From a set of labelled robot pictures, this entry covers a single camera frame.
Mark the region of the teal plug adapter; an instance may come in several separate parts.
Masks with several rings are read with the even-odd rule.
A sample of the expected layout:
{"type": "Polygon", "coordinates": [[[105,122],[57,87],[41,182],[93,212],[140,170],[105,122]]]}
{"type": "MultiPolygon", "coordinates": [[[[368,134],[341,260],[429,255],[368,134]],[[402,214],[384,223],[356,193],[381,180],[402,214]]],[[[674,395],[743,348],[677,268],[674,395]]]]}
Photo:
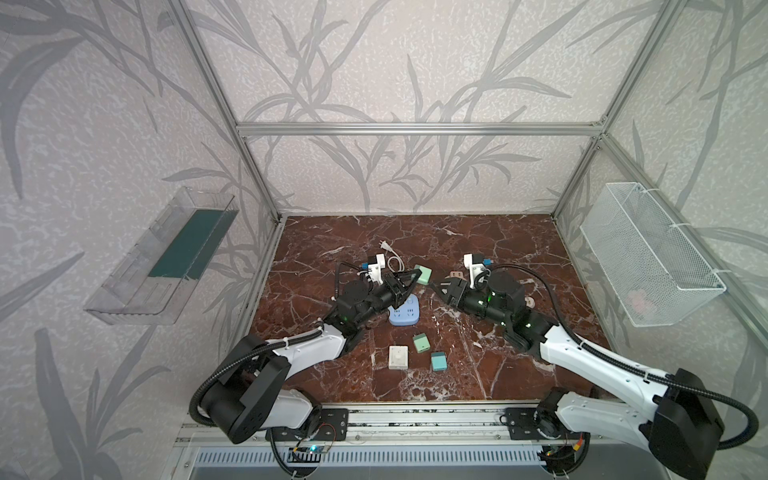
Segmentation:
{"type": "Polygon", "coordinates": [[[431,368],[435,372],[445,371],[447,369],[447,357],[443,352],[435,352],[430,357],[431,368]]]}

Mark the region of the pink round power strip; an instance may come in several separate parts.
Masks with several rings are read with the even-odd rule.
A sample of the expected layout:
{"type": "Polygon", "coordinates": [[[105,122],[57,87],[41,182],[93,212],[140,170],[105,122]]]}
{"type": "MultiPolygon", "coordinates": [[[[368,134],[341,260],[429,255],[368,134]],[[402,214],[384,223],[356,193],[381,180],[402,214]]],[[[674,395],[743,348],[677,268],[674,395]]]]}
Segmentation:
{"type": "Polygon", "coordinates": [[[449,281],[452,279],[460,279],[462,281],[466,280],[464,273],[458,270],[450,271],[448,273],[448,276],[445,278],[446,281],[449,281]]]}

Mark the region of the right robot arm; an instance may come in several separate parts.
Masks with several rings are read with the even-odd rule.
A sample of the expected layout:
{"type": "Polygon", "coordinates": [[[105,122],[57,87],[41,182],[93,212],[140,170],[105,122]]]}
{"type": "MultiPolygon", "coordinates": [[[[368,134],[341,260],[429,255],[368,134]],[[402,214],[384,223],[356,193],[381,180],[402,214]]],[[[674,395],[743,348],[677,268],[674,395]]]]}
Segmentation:
{"type": "Polygon", "coordinates": [[[553,390],[539,405],[539,428],[606,436],[650,453],[684,479],[703,479],[716,452],[739,447],[759,429],[744,403],[712,392],[695,374],[670,374],[632,362],[577,335],[561,314],[530,308],[504,269],[481,273],[480,289],[448,277],[429,286],[449,307],[498,324],[515,349],[562,367],[611,394],[588,398],[553,390]]]}

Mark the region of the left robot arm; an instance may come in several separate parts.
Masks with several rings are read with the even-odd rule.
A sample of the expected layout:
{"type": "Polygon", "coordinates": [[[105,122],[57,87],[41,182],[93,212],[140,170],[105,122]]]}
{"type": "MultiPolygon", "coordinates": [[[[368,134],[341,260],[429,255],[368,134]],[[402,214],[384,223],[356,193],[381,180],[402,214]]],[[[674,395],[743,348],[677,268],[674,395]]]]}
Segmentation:
{"type": "Polygon", "coordinates": [[[284,384],[292,376],[351,352],[371,319],[402,306],[418,285],[420,269],[385,272],[376,285],[349,283],[310,331],[264,340],[243,337],[192,394],[188,414],[219,428],[234,444],[272,428],[314,433],[321,404],[284,384]]]}

